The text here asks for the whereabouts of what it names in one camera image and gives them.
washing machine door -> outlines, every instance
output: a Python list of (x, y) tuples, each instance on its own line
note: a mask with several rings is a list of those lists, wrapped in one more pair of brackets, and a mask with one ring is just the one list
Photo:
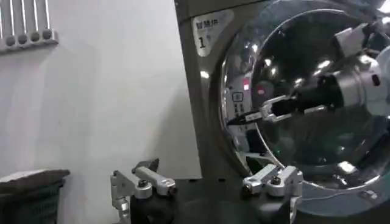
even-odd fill
[[(254, 161), (298, 167), (305, 179), (299, 209), (308, 214), (346, 217), (390, 199), (390, 116), (356, 106), (278, 123), (226, 122), (315, 83), (337, 63), (333, 36), (368, 21), (330, 1), (276, 1), (243, 26), (222, 63), (222, 126), (243, 166), (252, 172), (261, 167)], [(367, 54), (375, 58), (388, 44), (378, 32)]]

white wall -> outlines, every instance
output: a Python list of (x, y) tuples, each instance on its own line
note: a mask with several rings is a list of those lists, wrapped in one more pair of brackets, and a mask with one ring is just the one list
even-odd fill
[(57, 47), (0, 57), (0, 177), (67, 168), (60, 223), (118, 221), (109, 175), (200, 169), (172, 0), (50, 0)]

screw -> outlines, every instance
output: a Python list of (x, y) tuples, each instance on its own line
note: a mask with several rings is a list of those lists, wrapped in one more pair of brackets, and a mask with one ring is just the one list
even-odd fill
[(244, 185), (241, 189), (241, 195), (245, 198), (250, 197), (252, 195), (251, 187), (249, 185)]
[(146, 187), (147, 186), (147, 181), (146, 180), (140, 180), (138, 182), (138, 187)]
[(271, 184), (273, 185), (279, 185), (281, 183), (281, 179), (279, 177), (274, 177), (271, 181)]
[(175, 195), (176, 193), (177, 193), (177, 188), (176, 187), (170, 187), (169, 189), (168, 189), (168, 195), (169, 196), (173, 196), (173, 195)]

wall-mounted rack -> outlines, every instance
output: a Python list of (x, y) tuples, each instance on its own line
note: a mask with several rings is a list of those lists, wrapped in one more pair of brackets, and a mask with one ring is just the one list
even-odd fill
[(48, 0), (0, 0), (0, 53), (58, 44)]

front-loading washing machine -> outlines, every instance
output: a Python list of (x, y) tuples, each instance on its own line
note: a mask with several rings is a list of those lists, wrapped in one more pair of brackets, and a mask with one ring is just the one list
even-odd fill
[[(386, 223), (390, 114), (355, 105), (278, 123), (227, 122), (312, 85), (338, 63), (335, 34), (378, 20), (377, 9), (390, 10), (390, 2), (176, 0), (175, 6), (202, 175), (296, 166), (305, 179), (296, 223)], [(375, 58), (389, 44), (381, 30), (366, 50)]]

